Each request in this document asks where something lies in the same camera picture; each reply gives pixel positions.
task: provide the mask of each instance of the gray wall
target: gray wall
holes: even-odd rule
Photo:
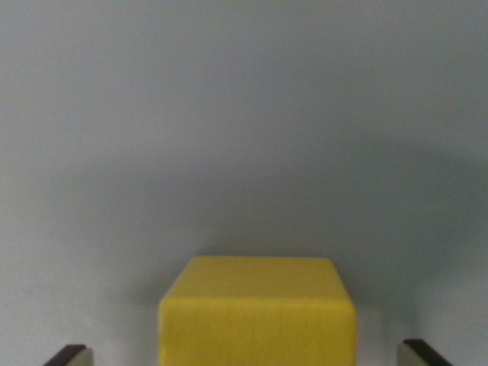
[[[319,255],[358,365],[488,362],[488,7],[2,2],[0,364],[156,364],[193,255]]]

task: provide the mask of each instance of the yellow block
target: yellow block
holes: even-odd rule
[[[354,307],[325,258],[195,257],[159,305],[160,366],[354,363]]]

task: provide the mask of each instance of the yellow cube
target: yellow cube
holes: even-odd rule
[[[198,256],[159,305],[159,366],[353,366],[355,310],[325,258]]]

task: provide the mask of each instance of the block top face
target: block top face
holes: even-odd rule
[[[330,260],[294,257],[198,256],[165,298],[174,297],[351,302]]]

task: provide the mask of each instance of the wooden block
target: wooden block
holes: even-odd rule
[[[325,258],[199,256],[159,305],[160,366],[353,366],[355,310]]]

